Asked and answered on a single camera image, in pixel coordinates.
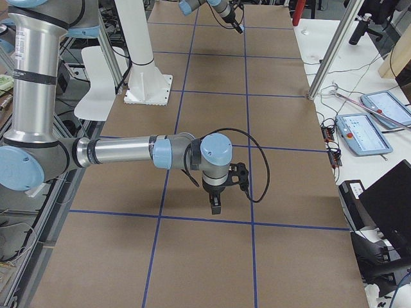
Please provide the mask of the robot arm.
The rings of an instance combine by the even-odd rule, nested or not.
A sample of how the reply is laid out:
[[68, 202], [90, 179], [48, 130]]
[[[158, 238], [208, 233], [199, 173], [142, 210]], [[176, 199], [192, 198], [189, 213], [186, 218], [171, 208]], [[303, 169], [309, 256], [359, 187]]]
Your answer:
[[199, 9], [204, 4], [207, 4], [213, 17], [218, 24], [227, 30], [236, 30], [238, 33], [243, 33], [242, 20], [236, 19], [236, 10], [244, 11], [244, 5], [241, 1], [225, 1], [225, 0], [182, 0], [178, 1], [181, 12], [188, 16], [195, 10]]
[[1, 147], [1, 184], [15, 191], [39, 186], [66, 171], [93, 164], [151, 160], [158, 168], [202, 172], [213, 214], [238, 172], [232, 144], [220, 132], [119, 139], [53, 135], [60, 40], [99, 32], [96, 1], [10, 1], [16, 26], [12, 127]]

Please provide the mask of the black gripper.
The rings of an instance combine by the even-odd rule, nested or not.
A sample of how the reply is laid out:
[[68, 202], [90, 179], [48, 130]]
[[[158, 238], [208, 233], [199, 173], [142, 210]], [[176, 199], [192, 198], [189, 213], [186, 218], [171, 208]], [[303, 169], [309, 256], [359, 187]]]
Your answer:
[[236, 20], [236, 16], [234, 14], [228, 15], [228, 23], [231, 24], [231, 26], [236, 30], [241, 29], [241, 24]]
[[230, 179], [227, 179], [223, 184], [217, 186], [208, 184], [205, 180], [202, 180], [202, 187], [209, 194], [212, 215], [221, 214], [222, 205], [220, 200], [220, 194], [224, 191], [226, 187], [233, 185], [234, 182]]

